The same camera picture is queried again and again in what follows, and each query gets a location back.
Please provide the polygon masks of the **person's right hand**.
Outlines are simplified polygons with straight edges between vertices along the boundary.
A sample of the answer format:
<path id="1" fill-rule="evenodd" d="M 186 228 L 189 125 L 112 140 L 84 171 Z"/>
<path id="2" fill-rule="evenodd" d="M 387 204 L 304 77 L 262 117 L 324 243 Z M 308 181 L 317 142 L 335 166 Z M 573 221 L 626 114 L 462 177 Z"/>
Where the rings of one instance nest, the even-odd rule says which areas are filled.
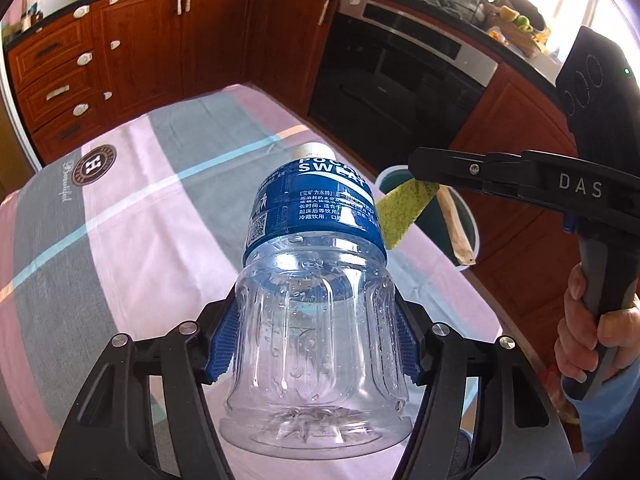
<path id="1" fill-rule="evenodd" d="M 640 349 L 639 297 L 634 295 L 627 307 L 605 313 L 596 321 L 582 301 L 586 288 L 587 280 L 578 263 L 568 277 L 564 316 L 554 344 L 555 361 L 561 374 L 581 384 L 586 381 L 587 373 L 598 367 L 598 344 L 617 349 L 606 380 L 631 367 L 639 359 Z"/>

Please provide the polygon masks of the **light blue sleeve forearm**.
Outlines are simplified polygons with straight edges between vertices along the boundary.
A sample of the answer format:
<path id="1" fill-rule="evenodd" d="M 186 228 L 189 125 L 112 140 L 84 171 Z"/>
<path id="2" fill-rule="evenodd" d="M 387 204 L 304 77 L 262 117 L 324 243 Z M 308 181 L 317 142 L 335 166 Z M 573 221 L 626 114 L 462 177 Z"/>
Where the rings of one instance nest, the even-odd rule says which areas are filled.
<path id="1" fill-rule="evenodd" d="M 579 416 L 582 444 L 590 460 L 605 448 L 624 420 L 639 391 L 639 360 L 604 382 L 586 400 L 570 400 Z"/>

